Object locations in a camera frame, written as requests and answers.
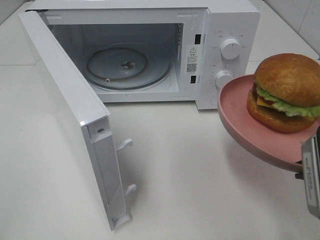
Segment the round white door button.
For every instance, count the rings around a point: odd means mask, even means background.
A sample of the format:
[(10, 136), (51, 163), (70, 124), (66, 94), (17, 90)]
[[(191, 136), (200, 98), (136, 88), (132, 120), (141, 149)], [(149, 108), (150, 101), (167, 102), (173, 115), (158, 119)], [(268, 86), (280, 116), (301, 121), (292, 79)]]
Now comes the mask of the round white door button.
[(212, 104), (212, 106), (214, 108), (217, 108), (218, 107), (218, 97), (217, 96), (213, 96), (211, 99), (210, 99), (210, 103)]

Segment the white timer knob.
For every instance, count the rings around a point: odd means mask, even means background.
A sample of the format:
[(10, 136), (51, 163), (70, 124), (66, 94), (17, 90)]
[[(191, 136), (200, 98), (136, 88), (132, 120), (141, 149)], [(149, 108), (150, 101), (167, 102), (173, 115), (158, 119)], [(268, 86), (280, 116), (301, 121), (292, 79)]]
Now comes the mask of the white timer knob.
[(219, 71), (215, 77), (215, 86), (218, 89), (221, 89), (224, 85), (226, 85), (228, 82), (230, 82), (234, 78), (234, 73), (230, 70), (221, 70)]

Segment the pink round plate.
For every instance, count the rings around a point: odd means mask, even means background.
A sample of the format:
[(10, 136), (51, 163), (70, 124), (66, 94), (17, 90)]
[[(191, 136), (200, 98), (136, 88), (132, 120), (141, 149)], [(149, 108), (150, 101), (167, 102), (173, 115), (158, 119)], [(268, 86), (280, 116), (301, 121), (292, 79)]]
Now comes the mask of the pink round plate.
[(295, 132), (274, 131), (255, 120), (247, 110), (247, 99), (254, 76), (243, 75), (224, 85), (218, 96), (221, 122), (232, 138), (248, 152), (275, 167), (300, 173), (303, 167), (302, 143), (316, 134), (320, 120)]

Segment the burger with lettuce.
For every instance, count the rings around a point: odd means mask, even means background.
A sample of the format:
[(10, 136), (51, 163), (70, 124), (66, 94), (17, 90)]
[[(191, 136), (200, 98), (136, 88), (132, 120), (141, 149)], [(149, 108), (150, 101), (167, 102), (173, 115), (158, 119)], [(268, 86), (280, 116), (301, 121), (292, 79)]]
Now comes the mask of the burger with lettuce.
[(296, 53), (264, 59), (253, 74), (247, 97), (249, 114), (266, 127), (295, 133), (320, 116), (320, 65)]

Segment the glass microwave turntable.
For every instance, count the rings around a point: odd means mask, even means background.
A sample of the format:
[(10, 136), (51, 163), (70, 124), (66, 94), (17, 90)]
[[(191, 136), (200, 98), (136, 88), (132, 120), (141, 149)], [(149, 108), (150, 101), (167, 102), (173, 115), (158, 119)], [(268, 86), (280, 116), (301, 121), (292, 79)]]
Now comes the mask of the glass microwave turntable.
[(167, 50), (158, 45), (128, 42), (91, 54), (84, 67), (87, 79), (97, 87), (131, 91), (152, 86), (171, 71)]

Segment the white microwave oven body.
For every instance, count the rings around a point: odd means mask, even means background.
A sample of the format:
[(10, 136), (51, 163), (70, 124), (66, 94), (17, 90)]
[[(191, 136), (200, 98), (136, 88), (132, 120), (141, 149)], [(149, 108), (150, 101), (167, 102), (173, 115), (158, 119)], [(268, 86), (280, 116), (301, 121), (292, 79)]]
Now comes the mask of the white microwave oven body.
[[(245, 73), (260, 19), (247, 0), (36, 0), (30, 11), (40, 15), (102, 102), (193, 101), (199, 110), (216, 109), (211, 98), (221, 90), (215, 84), (219, 71)], [(227, 60), (220, 43), (230, 36), (241, 49)], [(136, 90), (108, 90), (89, 81), (87, 58), (122, 43), (165, 48), (169, 74)]]

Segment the upper white power knob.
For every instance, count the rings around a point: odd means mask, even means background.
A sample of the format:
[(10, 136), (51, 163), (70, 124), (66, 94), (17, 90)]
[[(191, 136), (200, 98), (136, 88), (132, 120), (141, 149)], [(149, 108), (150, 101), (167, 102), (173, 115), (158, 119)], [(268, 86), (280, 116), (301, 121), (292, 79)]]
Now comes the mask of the upper white power knob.
[(241, 41), (235, 36), (223, 39), (219, 45), (220, 54), (226, 60), (235, 59), (240, 54), (241, 48)]

